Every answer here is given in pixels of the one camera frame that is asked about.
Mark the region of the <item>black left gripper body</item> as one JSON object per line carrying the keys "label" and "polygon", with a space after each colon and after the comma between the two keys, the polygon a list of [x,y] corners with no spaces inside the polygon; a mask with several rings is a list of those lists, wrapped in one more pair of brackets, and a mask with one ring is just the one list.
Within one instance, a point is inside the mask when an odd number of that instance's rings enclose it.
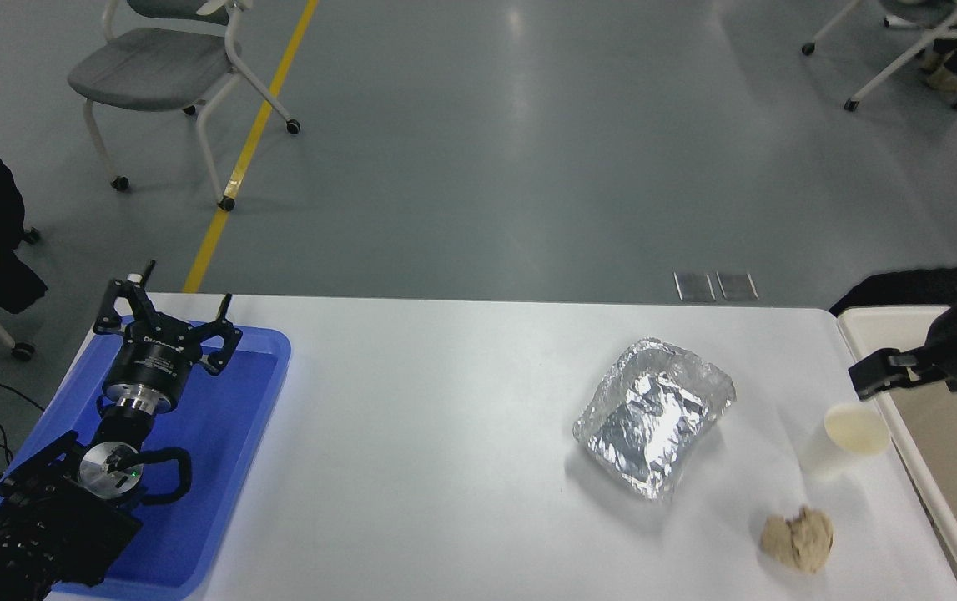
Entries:
{"label": "black left gripper body", "polygon": [[123,343],[104,381],[107,396],[121,396],[137,385],[165,396],[181,396],[192,366],[200,357],[192,325],[165,318],[157,325],[133,320],[123,331]]}

